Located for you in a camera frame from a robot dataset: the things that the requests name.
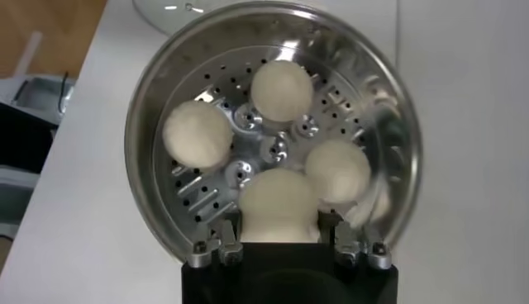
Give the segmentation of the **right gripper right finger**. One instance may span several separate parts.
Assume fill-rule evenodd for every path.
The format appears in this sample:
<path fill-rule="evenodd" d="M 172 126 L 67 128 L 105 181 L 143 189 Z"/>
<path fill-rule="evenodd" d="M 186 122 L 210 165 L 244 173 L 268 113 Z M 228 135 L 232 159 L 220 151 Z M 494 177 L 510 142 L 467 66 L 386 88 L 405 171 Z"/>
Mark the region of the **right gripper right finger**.
<path fill-rule="evenodd" d="M 373 226 L 352 228 L 333 209 L 318 212 L 317 226 L 318 241 L 333 248 L 338 264 L 354 268 L 367 263 L 375 270 L 389 270 L 393 266 L 390 248 Z"/>

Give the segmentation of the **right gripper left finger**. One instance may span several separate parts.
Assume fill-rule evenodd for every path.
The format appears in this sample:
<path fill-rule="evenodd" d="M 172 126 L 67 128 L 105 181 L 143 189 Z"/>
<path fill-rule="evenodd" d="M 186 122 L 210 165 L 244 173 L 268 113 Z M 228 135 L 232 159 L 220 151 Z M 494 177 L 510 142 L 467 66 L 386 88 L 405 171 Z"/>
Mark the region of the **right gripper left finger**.
<path fill-rule="evenodd" d="M 207 268 L 217 257 L 224 266 L 235 266 L 243 259 L 241 214 L 227 213 L 212 225 L 199 223 L 193 236 L 191 253 L 186 264 L 191 268 Z"/>

